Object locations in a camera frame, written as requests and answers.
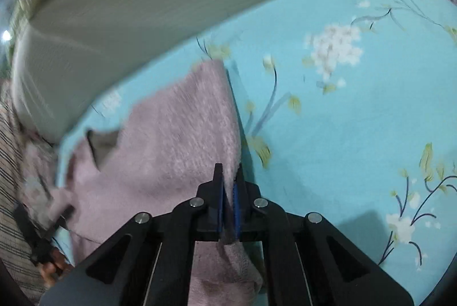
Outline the plaid beige blanket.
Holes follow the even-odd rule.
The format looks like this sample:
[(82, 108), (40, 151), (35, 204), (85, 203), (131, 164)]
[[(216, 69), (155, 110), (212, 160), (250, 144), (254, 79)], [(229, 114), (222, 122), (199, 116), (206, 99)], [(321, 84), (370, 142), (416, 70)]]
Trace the plaid beige blanket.
[(30, 248), (13, 217), (23, 187), (23, 135), (9, 83), (1, 85), (1, 262), (28, 301), (37, 305), (45, 286), (29, 259)]

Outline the blue floral bed sheet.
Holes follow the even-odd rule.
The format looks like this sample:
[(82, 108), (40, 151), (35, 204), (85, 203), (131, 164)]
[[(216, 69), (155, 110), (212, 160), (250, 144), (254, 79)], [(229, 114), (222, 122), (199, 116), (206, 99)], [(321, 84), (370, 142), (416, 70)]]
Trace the blue floral bed sheet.
[(60, 149), (207, 61), (228, 72), (243, 167), (318, 211), (425, 302), (456, 255), (456, 1), (272, 0), (187, 40), (90, 107)]

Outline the mauve fuzzy sweater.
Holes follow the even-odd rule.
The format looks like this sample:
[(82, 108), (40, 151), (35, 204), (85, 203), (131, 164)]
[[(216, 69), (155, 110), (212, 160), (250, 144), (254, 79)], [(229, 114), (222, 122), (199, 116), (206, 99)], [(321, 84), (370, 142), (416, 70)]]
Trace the mauve fuzzy sweater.
[(137, 212), (158, 216), (195, 196), (221, 164), (231, 192), (241, 140), (224, 65), (206, 61), (184, 79), (133, 107), (117, 131), (88, 132), (71, 156), (63, 188), (56, 162), (36, 145), (25, 149), (20, 199), (38, 226), (67, 206), (76, 261), (85, 259)]

